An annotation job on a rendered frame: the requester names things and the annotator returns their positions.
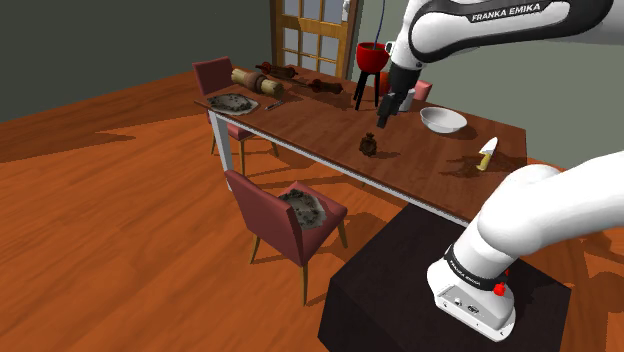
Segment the red pot on black stand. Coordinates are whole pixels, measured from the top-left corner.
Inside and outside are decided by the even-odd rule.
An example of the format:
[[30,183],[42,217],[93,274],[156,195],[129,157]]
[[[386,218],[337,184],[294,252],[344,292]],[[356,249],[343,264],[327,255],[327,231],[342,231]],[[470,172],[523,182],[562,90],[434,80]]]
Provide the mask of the red pot on black stand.
[[382,0],[382,10],[375,40],[373,42],[361,42],[356,48],[356,63],[360,69],[360,76],[353,97],[356,101],[356,110],[360,107],[365,86],[370,76],[374,77],[374,105],[378,106],[379,104],[381,71],[390,57],[385,49],[385,45],[379,42],[379,34],[383,25],[385,13],[385,2],[386,0]]

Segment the white bowl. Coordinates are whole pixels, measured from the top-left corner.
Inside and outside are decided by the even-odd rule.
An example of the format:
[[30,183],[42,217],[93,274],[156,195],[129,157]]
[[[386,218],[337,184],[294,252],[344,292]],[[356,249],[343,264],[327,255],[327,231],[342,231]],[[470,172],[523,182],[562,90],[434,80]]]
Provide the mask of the white bowl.
[[454,133],[467,125],[463,115],[443,107],[425,107],[420,110],[420,116],[427,128],[440,134]]

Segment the small brown vase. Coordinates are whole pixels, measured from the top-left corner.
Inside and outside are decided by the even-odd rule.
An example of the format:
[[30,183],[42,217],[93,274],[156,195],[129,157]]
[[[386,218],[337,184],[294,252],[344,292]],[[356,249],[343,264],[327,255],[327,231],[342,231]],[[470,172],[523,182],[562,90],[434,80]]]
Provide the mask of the small brown vase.
[[377,153],[377,142],[372,132],[367,132],[361,139],[359,151],[367,157],[372,157]]

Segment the dark red-brown rolling pin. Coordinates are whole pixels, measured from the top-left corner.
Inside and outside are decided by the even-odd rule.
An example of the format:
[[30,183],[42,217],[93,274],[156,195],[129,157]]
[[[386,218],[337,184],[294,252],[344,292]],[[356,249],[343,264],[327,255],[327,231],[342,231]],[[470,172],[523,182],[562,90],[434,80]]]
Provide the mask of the dark red-brown rolling pin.
[[325,82],[320,79],[314,79],[307,84],[314,93],[328,92],[332,94],[340,94],[344,88],[340,83]]
[[281,79],[292,79],[297,75],[296,70],[293,67],[282,67],[273,65],[269,62],[263,62],[260,65],[256,65],[263,74],[270,75]]

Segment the wooden dining table white legs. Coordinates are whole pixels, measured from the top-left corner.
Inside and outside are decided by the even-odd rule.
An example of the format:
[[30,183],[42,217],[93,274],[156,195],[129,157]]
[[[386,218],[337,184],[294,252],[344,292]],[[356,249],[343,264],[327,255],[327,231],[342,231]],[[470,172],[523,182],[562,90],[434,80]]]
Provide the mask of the wooden dining table white legs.
[[[354,109],[351,93],[355,85],[342,80],[340,94],[314,93],[306,83],[335,77],[299,69],[294,81],[285,81],[279,107],[266,111],[274,98],[258,95],[233,84],[197,99],[206,106],[213,94],[238,93],[258,103],[247,115],[229,116],[210,112],[213,134],[222,167],[232,167],[227,124],[236,125],[283,148],[319,162],[363,184],[368,184],[461,226],[466,226],[481,205],[512,171],[526,165],[526,133],[523,129],[467,114],[467,125],[452,134],[438,134],[421,121],[425,104],[414,102],[410,112],[377,126],[373,104]],[[377,153],[367,157],[359,151],[361,139],[372,132]],[[496,150],[485,171],[481,147],[498,138]]]

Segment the wooden door with glass panes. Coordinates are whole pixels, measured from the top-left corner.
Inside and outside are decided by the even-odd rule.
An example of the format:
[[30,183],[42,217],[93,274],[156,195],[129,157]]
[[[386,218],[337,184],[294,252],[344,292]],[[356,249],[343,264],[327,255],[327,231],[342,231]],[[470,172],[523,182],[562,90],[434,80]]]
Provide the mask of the wooden door with glass panes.
[[269,0],[273,64],[346,79],[359,0]]

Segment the tan and brown pepper mill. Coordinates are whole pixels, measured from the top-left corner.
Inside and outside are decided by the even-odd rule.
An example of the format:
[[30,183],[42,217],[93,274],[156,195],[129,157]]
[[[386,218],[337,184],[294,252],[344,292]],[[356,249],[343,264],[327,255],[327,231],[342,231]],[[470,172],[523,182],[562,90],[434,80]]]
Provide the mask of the tan and brown pepper mill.
[[284,87],[280,82],[271,80],[260,72],[247,72],[236,68],[231,73],[231,79],[250,91],[276,99],[280,99],[284,93]]

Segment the grey speckled flat cloth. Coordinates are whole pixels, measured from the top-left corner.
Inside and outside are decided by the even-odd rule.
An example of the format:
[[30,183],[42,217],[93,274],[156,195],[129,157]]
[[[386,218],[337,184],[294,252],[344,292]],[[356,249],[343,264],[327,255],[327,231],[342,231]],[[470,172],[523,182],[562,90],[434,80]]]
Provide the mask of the grey speckled flat cloth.
[[318,228],[327,219],[319,199],[309,193],[299,189],[291,189],[287,193],[279,195],[278,198],[293,208],[302,230]]
[[232,116],[249,114],[258,107],[255,100],[237,93],[208,97],[207,103],[212,110]]

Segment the dark robot stand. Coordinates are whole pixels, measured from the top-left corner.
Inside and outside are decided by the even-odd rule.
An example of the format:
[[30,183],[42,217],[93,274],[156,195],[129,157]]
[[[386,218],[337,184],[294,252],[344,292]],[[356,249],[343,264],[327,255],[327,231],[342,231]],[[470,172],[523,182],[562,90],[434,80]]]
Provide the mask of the dark robot stand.
[[427,268],[462,231],[403,208],[331,278],[319,340],[329,352],[560,352],[571,291],[522,260],[510,268],[518,317],[505,340],[436,307]]

